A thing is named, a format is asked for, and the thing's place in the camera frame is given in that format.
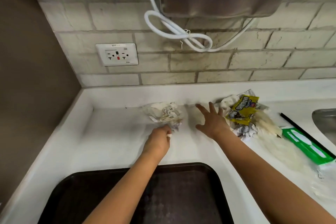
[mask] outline wall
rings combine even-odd
[[[0,211],[81,86],[37,0],[0,0]]]
[[[193,53],[149,30],[148,0],[39,0],[85,86],[336,78],[336,0],[284,0],[228,48]],[[244,21],[179,19],[219,46]],[[98,43],[136,43],[139,65],[103,67]]]

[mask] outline wall outlet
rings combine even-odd
[[[96,44],[104,66],[139,65],[135,44]]]

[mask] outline tile backsplash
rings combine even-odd
[[[153,33],[144,21],[149,0],[38,1],[83,86],[336,78],[336,0],[284,0],[217,53],[194,53]],[[173,21],[218,47],[249,19]],[[139,65],[102,66],[95,44],[106,43],[136,43]]]

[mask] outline brown tray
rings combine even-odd
[[[128,168],[75,173],[51,193],[38,224],[82,224]],[[203,163],[158,166],[132,224],[233,223],[221,181]]]

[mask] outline yellow candy wrapper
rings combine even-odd
[[[232,107],[232,111],[226,116],[234,122],[249,125],[255,113],[255,106],[259,97],[243,95]]]

